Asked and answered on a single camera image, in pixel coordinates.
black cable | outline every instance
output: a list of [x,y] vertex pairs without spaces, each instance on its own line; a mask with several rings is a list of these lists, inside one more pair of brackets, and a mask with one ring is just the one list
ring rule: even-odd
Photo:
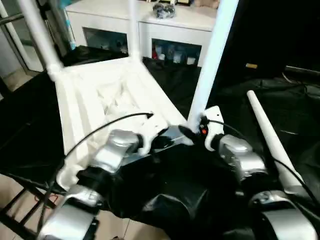
[[220,124],[220,125],[223,125],[229,129],[231,129],[232,131],[234,131],[236,134],[239,135],[239,137],[241,137],[242,139],[246,140],[246,137],[245,135],[243,135],[240,131],[238,131],[237,129],[235,129],[233,126],[230,126],[229,124],[226,124],[222,121],[216,121],[216,120],[210,120],[208,119],[209,122],[212,122],[212,123],[216,123],[216,124]]
[[[213,122],[213,123],[216,123],[216,124],[221,124],[231,130],[233,130],[235,133],[237,133],[239,136],[241,136],[244,140],[246,140],[246,137],[245,135],[243,135],[239,130],[235,129],[233,126],[230,126],[224,122],[221,122],[221,121],[216,121],[216,120],[210,120],[208,119],[209,122]],[[304,181],[302,181],[300,179],[300,177],[290,168],[288,167],[286,164],[284,164],[283,162],[279,161],[278,159],[275,159],[273,157],[273,160],[276,162],[276,163],[279,163],[281,164],[282,166],[284,166],[298,181],[299,183],[301,184],[301,186],[304,188],[304,190],[306,191],[306,193],[309,195],[310,199],[313,201],[313,203],[315,204],[316,207],[318,207],[320,209],[320,203],[318,202],[317,198],[315,197],[315,195],[312,193],[312,191],[310,190],[310,188],[304,183]]]
[[92,136],[93,134],[95,134],[96,132],[100,131],[101,129],[104,129],[108,126],[110,126],[111,124],[114,124],[115,122],[118,122],[120,120],[123,120],[123,119],[127,119],[127,118],[131,118],[131,117],[135,117],[135,116],[146,116],[148,119],[150,117],[152,117],[154,114],[153,113],[148,113],[148,112],[140,112],[140,113],[133,113],[133,114],[129,114],[129,115],[126,115],[126,116],[122,116],[122,117],[119,117],[118,119],[116,120],[113,120],[113,121],[110,121],[100,127],[98,127],[96,130],[90,132],[88,135],[86,135],[84,138],[82,138],[73,148],[71,148],[71,150],[65,155],[65,157],[63,157],[58,165],[58,167],[55,169],[54,173],[53,173],[53,176],[49,182],[49,186],[48,186],[48,190],[46,191],[45,195],[44,195],[44,199],[43,199],[43,205],[42,205],[42,210],[41,210],[41,215],[40,215],[40,218],[39,218],[39,222],[38,222],[38,225],[37,225],[37,235],[39,235],[40,233],[40,230],[43,226],[43,223],[44,223],[44,217],[45,217],[45,210],[46,210],[46,205],[48,204],[48,200],[49,200],[49,197],[50,197],[50,194],[52,192],[52,189],[54,187],[54,184],[55,184],[55,181],[56,181],[56,177],[57,177],[57,174],[59,172],[59,170],[63,167],[63,165],[65,164],[65,159],[67,157],[69,157],[69,155],[71,153],[73,153],[73,151],[80,145],[82,144],[86,139],[88,139],[90,136]]
[[278,159],[275,159],[273,157],[273,160],[282,165],[283,167],[285,167],[301,184],[301,186],[304,188],[304,190],[306,191],[306,193],[309,195],[309,197],[311,198],[311,200],[313,201],[313,203],[315,204],[315,206],[320,209],[320,203],[318,202],[317,198],[315,197],[315,195],[312,193],[312,191],[310,190],[310,188],[304,183],[304,181],[302,181],[300,179],[300,177],[290,168],[288,167],[286,164],[284,164],[283,162],[279,161]]

white tube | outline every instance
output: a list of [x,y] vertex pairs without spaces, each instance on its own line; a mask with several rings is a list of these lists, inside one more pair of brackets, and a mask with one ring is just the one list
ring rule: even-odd
[[239,0],[221,0],[212,31],[208,51],[196,85],[191,109],[188,116],[188,127],[198,131],[200,115],[205,111],[213,87],[222,54],[228,39],[230,28],[236,13]]
[[[254,111],[254,115],[259,123],[261,131],[263,133],[266,144],[270,150],[271,155],[281,161],[283,164],[287,165],[295,174],[297,174],[301,180],[302,177],[295,170],[292,165],[290,158],[288,157],[286,150],[284,149],[281,141],[279,140],[276,131],[272,127],[263,107],[261,106],[254,91],[250,90],[247,92],[250,104]],[[295,186],[301,186],[300,182],[293,176],[284,166],[279,163],[275,163],[279,170],[279,179],[284,186],[284,188],[290,188]]]
[[137,18],[137,0],[128,0],[129,2],[129,16],[130,16],[130,29],[129,29],[129,54],[135,60],[141,60],[140,45],[139,45],[139,24]]
[[33,0],[17,1],[28,28],[45,61],[48,72],[60,71],[62,64],[49,38],[48,31]]

black fabric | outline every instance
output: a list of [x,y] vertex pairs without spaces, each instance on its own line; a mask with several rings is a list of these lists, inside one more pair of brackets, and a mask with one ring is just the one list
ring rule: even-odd
[[[64,64],[121,57],[125,56],[78,47],[66,56]],[[200,68],[148,58],[143,62],[187,118]],[[217,83],[227,81],[222,76],[217,79]],[[219,105],[225,123],[239,129],[267,156],[268,148],[246,97],[248,90],[255,90],[294,166],[320,200],[319,88],[281,79],[236,82],[215,85],[208,107]],[[54,83],[46,73],[39,74],[0,101],[0,113],[0,173],[46,189],[64,156]],[[206,234],[213,239],[254,239],[245,204],[235,194],[238,186],[233,175],[203,146],[179,145],[157,157],[146,157],[123,167],[112,181],[105,209],[163,228],[172,239]],[[59,186],[54,191],[63,193]],[[314,215],[308,200],[299,201],[301,209]],[[318,216],[313,219],[320,223]]]

small items on shelf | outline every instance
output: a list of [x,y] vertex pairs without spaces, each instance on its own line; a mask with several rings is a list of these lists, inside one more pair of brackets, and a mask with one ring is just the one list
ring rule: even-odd
[[[157,0],[143,0],[146,1],[147,3],[151,3],[151,2],[156,2]],[[175,4],[180,4],[180,5],[188,5],[190,6],[190,4],[193,2],[192,0],[160,0],[160,2],[162,3],[175,3]]]
[[174,64],[198,65],[201,46],[182,42],[152,39],[153,59]]
[[127,35],[121,32],[83,28],[88,47],[128,54]]

floor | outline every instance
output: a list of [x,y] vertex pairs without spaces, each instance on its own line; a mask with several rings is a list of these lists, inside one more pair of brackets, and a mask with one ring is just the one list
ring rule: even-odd
[[[31,78],[31,76],[25,74],[23,69],[19,69],[5,77],[3,81],[11,91],[15,91]],[[21,190],[22,187],[13,179],[0,174],[0,209],[8,204]],[[58,196],[56,203],[61,199],[62,196]],[[26,192],[8,214],[20,221],[35,204],[35,197]],[[25,224],[27,228],[36,231],[40,212],[41,207]],[[51,210],[47,209],[45,216],[47,217],[50,212]],[[130,219],[121,219],[108,211],[101,211],[97,218],[100,221],[100,227],[96,233],[96,240],[111,240],[116,236],[125,238],[125,240],[169,240],[169,237],[159,228]],[[21,240],[21,238],[0,223],[0,240]]]
[[20,88],[23,84],[32,79],[32,76],[29,76],[25,73],[23,68],[16,70],[15,72],[4,77],[2,80],[7,85],[9,90],[15,91]]

